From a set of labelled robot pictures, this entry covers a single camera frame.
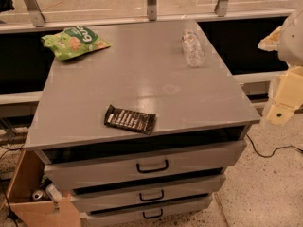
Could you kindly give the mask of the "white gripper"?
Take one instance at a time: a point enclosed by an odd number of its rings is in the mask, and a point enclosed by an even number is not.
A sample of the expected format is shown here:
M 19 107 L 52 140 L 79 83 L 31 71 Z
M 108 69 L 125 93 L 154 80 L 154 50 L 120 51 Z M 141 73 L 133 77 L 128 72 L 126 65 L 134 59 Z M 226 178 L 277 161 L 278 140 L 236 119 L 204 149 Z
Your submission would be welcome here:
M 282 27 L 262 39 L 258 49 L 278 51 L 282 61 L 296 65 L 278 77 L 266 115 L 268 122 L 282 126 L 303 105 L 303 4 L 292 12 Z

